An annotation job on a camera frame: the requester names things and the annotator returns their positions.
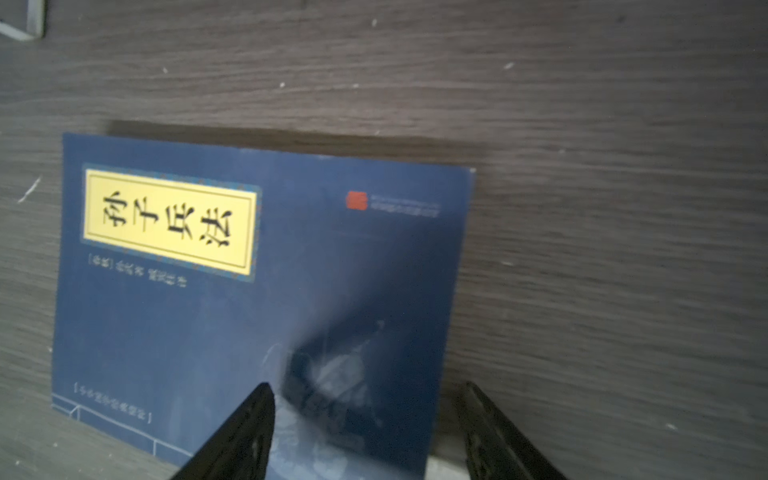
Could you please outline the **blue book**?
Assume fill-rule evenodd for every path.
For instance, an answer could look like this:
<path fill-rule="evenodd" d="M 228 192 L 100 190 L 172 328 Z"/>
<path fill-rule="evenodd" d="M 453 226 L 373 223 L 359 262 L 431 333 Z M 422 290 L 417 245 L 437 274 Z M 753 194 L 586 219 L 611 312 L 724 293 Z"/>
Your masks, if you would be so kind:
<path fill-rule="evenodd" d="M 421 479 L 475 173 L 65 134 L 51 405 L 183 465 L 260 384 L 270 479 Z"/>

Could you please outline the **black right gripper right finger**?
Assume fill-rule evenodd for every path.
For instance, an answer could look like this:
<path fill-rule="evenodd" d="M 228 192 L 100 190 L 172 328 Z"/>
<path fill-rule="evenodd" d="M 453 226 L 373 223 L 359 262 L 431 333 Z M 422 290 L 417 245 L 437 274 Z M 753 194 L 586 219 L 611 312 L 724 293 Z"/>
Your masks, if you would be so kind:
<path fill-rule="evenodd" d="M 458 392 L 458 420 L 472 480 L 566 479 L 473 382 Z"/>

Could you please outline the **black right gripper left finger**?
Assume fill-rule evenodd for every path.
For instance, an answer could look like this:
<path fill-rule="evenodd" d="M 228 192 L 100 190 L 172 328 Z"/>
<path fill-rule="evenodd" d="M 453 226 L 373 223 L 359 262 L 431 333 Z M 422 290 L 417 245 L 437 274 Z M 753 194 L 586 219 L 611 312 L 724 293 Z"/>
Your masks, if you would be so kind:
<path fill-rule="evenodd" d="M 172 480 L 264 480 L 275 420 L 275 395 L 261 383 Z"/>

